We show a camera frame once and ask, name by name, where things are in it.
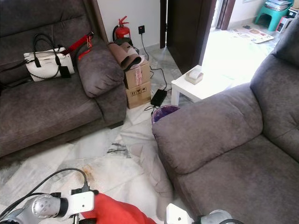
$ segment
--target red fire extinguisher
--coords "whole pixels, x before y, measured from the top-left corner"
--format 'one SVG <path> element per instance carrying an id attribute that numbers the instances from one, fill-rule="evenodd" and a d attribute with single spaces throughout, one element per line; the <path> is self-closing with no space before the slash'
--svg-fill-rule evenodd
<path id="1" fill-rule="evenodd" d="M 113 41 L 115 41 L 115 35 L 117 39 L 121 39 L 124 37 L 128 37 L 131 39 L 130 29 L 124 26 L 124 24 L 128 23 L 128 22 L 124 22 L 126 18 L 127 16 L 123 17 L 122 19 L 118 19 L 119 23 L 113 29 L 113 35 L 112 35 Z"/>

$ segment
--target white tile floor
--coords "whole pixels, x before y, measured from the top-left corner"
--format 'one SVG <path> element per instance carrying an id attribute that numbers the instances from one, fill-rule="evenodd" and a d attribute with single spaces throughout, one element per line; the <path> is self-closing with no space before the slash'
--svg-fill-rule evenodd
<path id="1" fill-rule="evenodd" d="M 226 31 L 210 34 L 204 66 L 213 73 L 231 78 L 235 83 L 249 81 L 258 64 L 273 49 L 271 42 L 255 46 L 242 39 L 229 36 Z M 181 76 L 167 49 L 158 46 L 147 48 L 152 68 L 163 68 L 170 89 L 173 79 Z M 152 95 L 158 88 L 164 88 L 160 71 L 155 71 L 151 80 Z M 170 104 L 171 92 L 163 105 Z M 190 104 L 190 100 L 181 96 L 180 106 Z M 156 216 L 159 195 L 151 186 L 143 168 L 130 156 L 133 144 L 150 144 L 157 148 L 151 132 L 150 112 L 144 109 L 149 104 L 127 110 L 123 126 L 110 130 L 104 128 L 88 136 L 65 143 L 46 152 L 37 152 L 23 161 L 8 158 L 8 164 L 0 164 L 0 211 L 29 192 L 37 183 L 58 169 L 76 167 L 88 175 L 91 187 L 106 193 L 116 200 L 136 205 L 157 223 L 163 223 Z M 82 184 L 82 177 L 73 172 L 61 173 L 45 183 L 41 192 L 75 189 Z M 175 203 L 183 204 L 176 197 Z"/>

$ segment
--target teal plastic stool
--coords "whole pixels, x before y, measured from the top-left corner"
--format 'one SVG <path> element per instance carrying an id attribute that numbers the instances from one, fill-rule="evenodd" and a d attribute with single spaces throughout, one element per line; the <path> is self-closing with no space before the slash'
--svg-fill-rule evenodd
<path id="1" fill-rule="evenodd" d="M 266 6 L 263 6 L 261 8 L 257 18 L 256 18 L 255 24 L 257 24 L 257 22 L 260 19 L 262 14 L 270 15 L 271 16 L 271 22 L 270 22 L 270 25 L 268 27 L 268 30 L 269 31 L 275 31 L 278 24 L 279 24 L 279 21 L 280 21 L 281 17 L 283 17 L 284 15 L 287 15 L 288 10 L 292 5 L 293 4 L 291 4 L 288 8 L 286 8 L 284 11 L 281 11 L 281 12 L 277 12 L 277 11 L 274 11 L 270 8 L 267 8 Z"/>

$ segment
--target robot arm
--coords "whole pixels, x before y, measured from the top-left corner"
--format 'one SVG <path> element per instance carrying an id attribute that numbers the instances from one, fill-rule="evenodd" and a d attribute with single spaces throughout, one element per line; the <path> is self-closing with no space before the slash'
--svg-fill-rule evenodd
<path id="1" fill-rule="evenodd" d="M 27 201 L 21 209 L 9 213 L 0 224 L 38 224 L 46 218 L 58 217 L 60 221 L 70 216 L 91 211 L 94 208 L 92 191 L 74 194 L 66 198 L 43 194 Z"/>

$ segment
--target sofa armrest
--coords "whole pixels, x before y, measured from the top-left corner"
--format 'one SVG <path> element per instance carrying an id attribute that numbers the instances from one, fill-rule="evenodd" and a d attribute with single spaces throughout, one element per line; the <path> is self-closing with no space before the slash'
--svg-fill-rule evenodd
<path id="1" fill-rule="evenodd" d="M 91 51 L 81 60 L 77 59 L 77 68 L 85 93 L 88 97 L 99 96 L 120 85 L 124 79 L 124 72 L 116 62 L 105 43 L 94 37 Z M 78 55 L 86 51 L 82 47 Z"/>
<path id="2" fill-rule="evenodd" d="M 152 131 L 164 161 L 190 173 L 260 135 L 262 113 L 249 84 L 221 92 L 160 119 Z"/>

